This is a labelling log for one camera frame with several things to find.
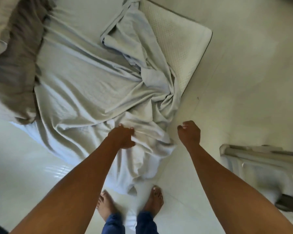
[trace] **pant leg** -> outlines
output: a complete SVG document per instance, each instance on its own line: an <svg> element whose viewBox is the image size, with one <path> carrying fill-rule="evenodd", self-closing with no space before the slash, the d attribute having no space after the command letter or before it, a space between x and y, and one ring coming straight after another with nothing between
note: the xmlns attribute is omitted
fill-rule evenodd
<svg viewBox="0 0 293 234"><path fill-rule="evenodd" d="M102 234L125 234L120 213L111 214L102 229Z"/></svg>
<svg viewBox="0 0 293 234"><path fill-rule="evenodd" d="M140 212L137 217L136 234L158 234L150 212Z"/></svg>

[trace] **hand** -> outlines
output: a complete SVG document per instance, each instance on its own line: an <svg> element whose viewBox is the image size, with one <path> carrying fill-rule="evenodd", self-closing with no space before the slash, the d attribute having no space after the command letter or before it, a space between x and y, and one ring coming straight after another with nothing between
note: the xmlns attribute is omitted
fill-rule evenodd
<svg viewBox="0 0 293 234"><path fill-rule="evenodd" d="M182 126L178 126L178 136L184 146L192 143L200 144L201 130L197 127L194 121L185 121Z"/></svg>
<svg viewBox="0 0 293 234"><path fill-rule="evenodd" d="M134 135L135 129L133 127L126 128L123 124L119 124L107 135L108 138L112 139L117 143L121 149L128 149L136 145L135 142L131 140L131 136Z"/></svg>

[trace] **forearm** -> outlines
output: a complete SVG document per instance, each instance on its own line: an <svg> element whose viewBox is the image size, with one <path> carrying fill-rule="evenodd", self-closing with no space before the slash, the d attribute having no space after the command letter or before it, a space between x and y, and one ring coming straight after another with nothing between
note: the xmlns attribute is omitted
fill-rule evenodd
<svg viewBox="0 0 293 234"><path fill-rule="evenodd" d="M12 234L84 233L120 146L107 137L16 226Z"/></svg>
<svg viewBox="0 0 293 234"><path fill-rule="evenodd" d="M219 164L200 145L186 147L226 233L293 233L293 225L257 190Z"/></svg>

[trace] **floor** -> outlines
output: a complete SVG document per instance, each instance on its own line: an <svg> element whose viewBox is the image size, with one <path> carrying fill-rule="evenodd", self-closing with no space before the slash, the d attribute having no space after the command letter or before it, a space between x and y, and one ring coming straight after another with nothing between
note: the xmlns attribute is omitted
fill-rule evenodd
<svg viewBox="0 0 293 234"><path fill-rule="evenodd" d="M165 199L155 218L159 233L224 233L176 126L194 120L201 145L218 161L224 143L293 151L293 0L153 1L207 26L213 38L169 128L176 150L153 180L137 185L137 197L111 194L127 213L127 233L153 183ZM0 121L0 225L11 230L70 169ZM103 225L95 212L87 233Z"/></svg>

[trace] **bare foot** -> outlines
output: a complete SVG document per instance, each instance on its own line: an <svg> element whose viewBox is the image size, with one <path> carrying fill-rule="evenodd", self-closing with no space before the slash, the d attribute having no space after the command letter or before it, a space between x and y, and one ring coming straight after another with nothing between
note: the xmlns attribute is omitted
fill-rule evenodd
<svg viewBox="0 0 293 234"><path fill-rule="evenodd" d="M155 217L164 204L162 191L158 186L153 186L149 199L142 211L149 211Z"/></svg>
<svg viewBox="0 0 293 234"><path fill-rule="evenodd" d="M106 221L111 214L118 213L118 210L114 205L112 197L106 190L104 190L100 194L97 204L97 210L99 211L99 214L101 215L104 221Z"/></svg>

